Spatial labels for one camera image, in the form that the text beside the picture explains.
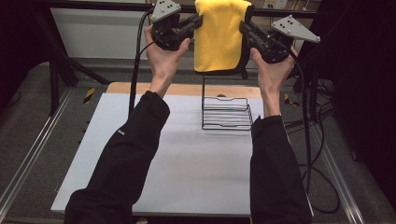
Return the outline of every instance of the person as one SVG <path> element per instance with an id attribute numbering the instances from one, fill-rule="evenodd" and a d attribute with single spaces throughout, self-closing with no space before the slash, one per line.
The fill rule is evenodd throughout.
<path id="1" fill-rule="evenodd" d="M 145 29 L 146 43 L 153 41 L 151 29 Z M 121 132 L 114 132 L 108 140 L 87 188 L 71 195 L 65 208 L 65 224 L 133 223 L 133 205 L 142 193 L 161 130 L 170 114 L 163 97 L 189 44 L 190 40 L 185 39 L 178 51 L 162 50 L 155 44 L 147 48 L 153 75 L 149 89 L 119 128 Z M 298 163 L 280 116 L 279 92 L 293 59 L 268 64 L 256 49 L 251 49 L 251 56 L 258 65 L 264 111 L 264 118 L 258 117 L 251 130 L 252 222 L 311 223 Z"/>

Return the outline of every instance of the human hand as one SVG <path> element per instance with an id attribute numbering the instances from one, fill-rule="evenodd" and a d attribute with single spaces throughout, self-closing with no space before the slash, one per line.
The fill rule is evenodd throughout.
<path id="1" fill-rule="evenodd" d="M 291 51 L 298 55 L 294 48 L 291 48 Z M 250 53 L 259 69 L 258 84 L 264 105 L 264 117 L 280 115 L 280 90 L 291 72 L 294 60 L 289 55 L 280 63 L 266 63 L 258 50 L 252 48 Z"/>
<path id="2" fill-rule="evenodd" d="M 146 43 L 153 42 L 151 36 L 152 25 L 145 29 Z M 152 80 L 149 91 L 156 92 L 161 97 L 165 96 L 166 91 L 172 84 L 178 68 L 180 57 L 189 49 L 190 40 L 185 39 L 178 51 L 163 50 L 156 44 L 147 48 L 146 55 L 151 66 Z"/>

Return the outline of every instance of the wire rack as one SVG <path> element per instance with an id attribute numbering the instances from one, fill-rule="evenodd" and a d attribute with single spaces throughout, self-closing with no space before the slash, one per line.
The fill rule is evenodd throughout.
<path id="1" fill-rule="evenodd" d="M 230 97 L 206 97 L 205 81 L 207 79 L 214 78 L 203 78 L 202 129 L 249 131 L 251 129 L 253 119 L 251 116 L 248 99 Z"/>

